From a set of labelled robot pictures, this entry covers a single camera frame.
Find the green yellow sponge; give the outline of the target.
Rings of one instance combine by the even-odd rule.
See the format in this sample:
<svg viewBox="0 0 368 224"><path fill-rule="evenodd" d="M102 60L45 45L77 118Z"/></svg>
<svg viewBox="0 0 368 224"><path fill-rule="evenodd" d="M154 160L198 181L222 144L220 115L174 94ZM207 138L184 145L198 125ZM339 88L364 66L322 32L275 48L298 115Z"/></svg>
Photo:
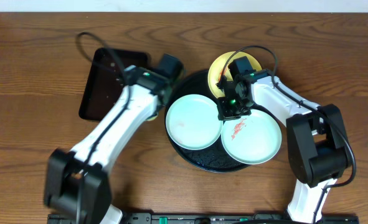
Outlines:
<svg viewBox="0 0 368 224"><path fill-rule="evenodd" d="M155 120L157 117L158 117L158 115L154 115L154 116L152 116L152 117L148 118L146 121L153 121L153 120Z"/></svg>

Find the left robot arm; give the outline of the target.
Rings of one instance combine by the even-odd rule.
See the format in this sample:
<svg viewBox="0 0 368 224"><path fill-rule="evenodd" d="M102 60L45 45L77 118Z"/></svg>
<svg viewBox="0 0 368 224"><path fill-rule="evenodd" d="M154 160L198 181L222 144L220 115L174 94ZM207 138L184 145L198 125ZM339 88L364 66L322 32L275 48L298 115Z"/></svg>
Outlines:
<svg viewBox="0 0 368 224"><path fill-rule="evenodd" d="M143 122L168 103L183 68L123 70L118 100L83 140L47 161L44 205L74 223L120 223L123 212L112 204L109 174L122 150Z"/></svg>

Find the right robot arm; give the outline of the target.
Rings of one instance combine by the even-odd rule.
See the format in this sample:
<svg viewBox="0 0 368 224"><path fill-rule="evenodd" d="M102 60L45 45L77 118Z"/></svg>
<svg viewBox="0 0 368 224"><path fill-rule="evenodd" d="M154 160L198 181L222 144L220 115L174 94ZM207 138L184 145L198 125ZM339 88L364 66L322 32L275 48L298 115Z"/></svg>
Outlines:
<svg viewBox="0 0 368 224"><path fill-rule="evenodd" d="M221 74L210 90L222 121L251 117L264 109L285 125L288 158L297 178L288 214L295 222L320 221L329 190L350 184L357 171L339 108L306 100L269 69Z"/></svg>

